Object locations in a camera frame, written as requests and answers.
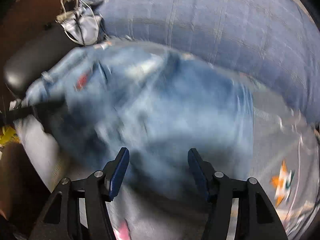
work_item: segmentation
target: white cable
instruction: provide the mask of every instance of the white cable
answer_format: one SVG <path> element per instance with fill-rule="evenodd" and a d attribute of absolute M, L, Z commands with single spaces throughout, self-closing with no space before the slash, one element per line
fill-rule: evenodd
<path fill-rule="evenodd" d="M 297 193 L 298 193 L 298 187 L 299 187 L 299 182 L 300 182 L 300 164 L 301 164 L 300 143 L 303 143 L 302 142 L 302 134 L 300 134 L 300 139 L 299 139 L 299 143 L 298 143 L 298 181 L 297 181 L 297 187 L 296 187 L 296 190 L 294 192 L 294 197 L 293 197 L 292 203 L 290 205 L 290 208 L 288 210 L 288 213 L 287 213 L 287 215 L 286 215 L 286 217 L 284 219 L 285 221 L 287 220 L 289 213 L 292 211 L 293 204 L 294 204 L 294 202 L 296 200 Z"/>
<path fill-rule="evenodd" d="M 81 1 L 84 5 L 86 5 L 86 6 L 90 9 L 90 11 L 92 12 L 92 16 L 93 16 L 93 18 L 95 19 L 96 24 L 97 24 L 97 30 L 99 31 L 99 23 L 98 23 L 95 15 L 94 15 L 94 12 L 93 12 L 92 8 L 91 8 L 89 5 L 87 5 L 83 0 L 80 0 L 80 1 Z M 62 9 L 63 9 L 63 12 L 64 12 L 64 14 L 65 14 L 65 18 L 67 18 L 67 12 L 66 12 L 66 9 L 65 9 L 65 7 L 64 7 L 63 0 L 60 0 L 60 3 L 61 3 L 61 6 L 62 6 Z M 76 8 L 77 8 L 78 6 L 79 6 L 79 1 L 76 0 Z M 67 37 L 68 37 L 70 40 L 72 40 L 74 43 L 77 43 L 77 44 L 83 45 L 83 46 L 85 45 L 84 43 L 79 42 L 79 41 L 74 40 L 73 38 L 71 38 L 71 37 L 69 36 L 66 28 L 67 28 L 67 22 L 66 22 L 66 20 L 65 20 L 64 33 L 67 35 Z"/>

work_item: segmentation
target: yellow object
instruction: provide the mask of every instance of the yellow object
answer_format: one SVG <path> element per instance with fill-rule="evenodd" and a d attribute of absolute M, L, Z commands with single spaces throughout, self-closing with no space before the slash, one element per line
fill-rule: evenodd
<path fill-rule="evenodd" d="M 11 126 L 2 127 L 2 133 L 3 135 L 0 136 L 0 145 L 4 146 L 10 141 L 20 143 L 16 130 Z"/>

